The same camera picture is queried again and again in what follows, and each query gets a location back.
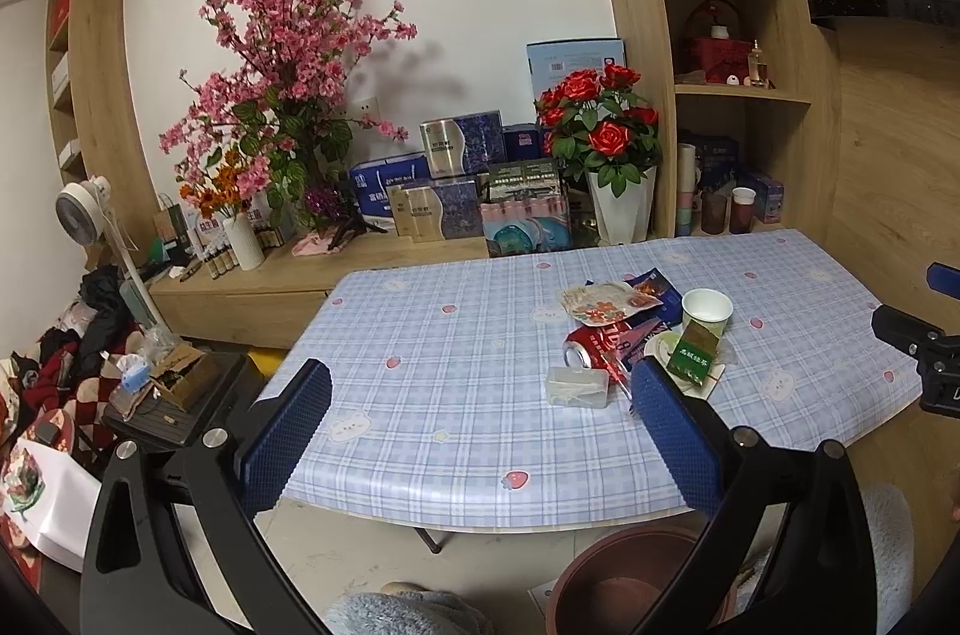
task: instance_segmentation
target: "red basket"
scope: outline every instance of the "red basket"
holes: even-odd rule
[[[715,37],[689,37],[694,20],[701,14],[715,14],[714,4],[726,4],[736,14],[740,31],[743,31],[743,16],[735,4],[727,0],[706,0],[686,19],[683,25],[683,37],[680,39],[683,59],[680,66],[685,73],[703,70],[707,73],[707,83],[726,83],[731,75],[741,83],[749,76],[747,57],[754,44],[746,40],[722,40]]]

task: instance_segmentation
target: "blue plaid tablecloth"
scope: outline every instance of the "blue plaid tablecloth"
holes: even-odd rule
[[[449,529],[574,528],[683,506],[642,423],[549,408],[544,376],[576,323],[556,299],[658,267],[680,293],[733,300],[733,348],[709,402],[729,426],[813,449],[851,442],[920,395],[912,360],[875,340],[877,300],[793,230],[660,239],[355,272],[272,378],[324,362],[333,403],[284,494],[358,516]]]

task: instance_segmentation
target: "pink flowers on shelf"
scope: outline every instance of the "pink flowers on shelf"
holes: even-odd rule
[[[236,178],[243,198],[269,187],[271,206],[278,210],[283,199],[291,200],[301,225],[309,227],[347,215],[349,202],[335,189],[344,175],[350,124],[391,140],[409,136],[390,121],[346,119],[347,79],[373,44],[416,37],[416,27],[400,20],[399,1],[382,18],[362,13],[362,1],[203,0],[200,18],[216,29],[218,44],[240,57],[240,66],[212,73],[200,86],[190,85],[181,70],[196,98],[160,135],[165,153],[185,146],[186,158],[176,165],[179,179],[198,182],[212,167],[211,152],[237,142],[250,159]],[[238,12],[246,15],[243,28],[234,19]]]

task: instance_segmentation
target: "table leg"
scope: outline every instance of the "table leg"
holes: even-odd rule
[[[419,539],[424,541],[426,547],[429,548],[430,553],[440,553],[442,547],[437,545],[437,542],[430,537],[430,533],[427,532],[426,529],[424,529],[422,526],[415,526],[414,530],[416,530],[416,534],[419,535]]]

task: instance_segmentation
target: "metal bolt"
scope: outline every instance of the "metal bolt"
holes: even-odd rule
[[[836,440],[824,442],[824,453],[832,459],[842,459],[846,450]]]
[[[760,442],[760,436],[750,427],[737,427],[733,429],[733,442],[740,448],[752,448]]]
[[[136,443],[133,440],[124,440],[117,446],[117,456],[121,459],[128,459],[136,453]]]
[[[203,445],[208,448],[220,448],[224,443],[227,442],[227,429],[222,427],[217,427],[217,429],[208,429],[206,434],[203,434]]]

